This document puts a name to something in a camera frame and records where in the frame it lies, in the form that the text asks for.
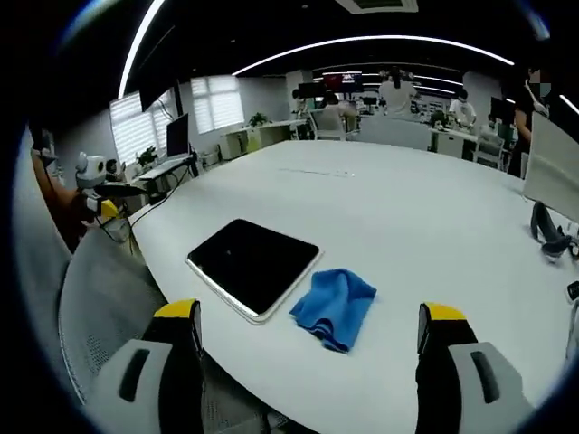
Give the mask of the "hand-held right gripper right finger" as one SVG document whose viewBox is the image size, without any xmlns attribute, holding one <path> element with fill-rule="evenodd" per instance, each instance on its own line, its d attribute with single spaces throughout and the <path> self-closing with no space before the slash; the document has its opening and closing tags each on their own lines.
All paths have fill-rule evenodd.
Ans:
<svg viewBox="0 0 579 434">
<path fill-rule="evenodd" d="M 458 309 L 420 304 L 417 433 L 512 433 L 534 408 L 522 378 Z"/>
</svg>

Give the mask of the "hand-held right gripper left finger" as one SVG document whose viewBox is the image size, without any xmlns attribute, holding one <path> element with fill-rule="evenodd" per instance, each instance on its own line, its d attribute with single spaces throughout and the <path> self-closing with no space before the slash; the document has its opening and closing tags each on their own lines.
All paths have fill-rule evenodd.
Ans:
<svg viewBox="0 0 579 434">
<path fill-rule="evenodd" d="M 202 433 L 200 303 L 161 307 L 101 367 L 86 409 L 102 433 Z"/>
</svg>

